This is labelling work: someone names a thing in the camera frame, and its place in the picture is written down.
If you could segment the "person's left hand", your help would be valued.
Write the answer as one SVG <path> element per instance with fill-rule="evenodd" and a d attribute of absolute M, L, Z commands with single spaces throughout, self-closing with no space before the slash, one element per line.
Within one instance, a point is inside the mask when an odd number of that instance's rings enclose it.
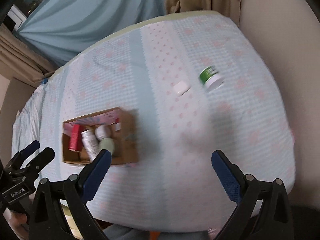
<path fill-rule="evenodd" d="M 23 213 L 11 213 L 11 218 L 9 219 L 9 224 L 11 228 L 20 234 L 27 233 L 27 230 L 22 226 L 27 223 L 27 215 Z"/>

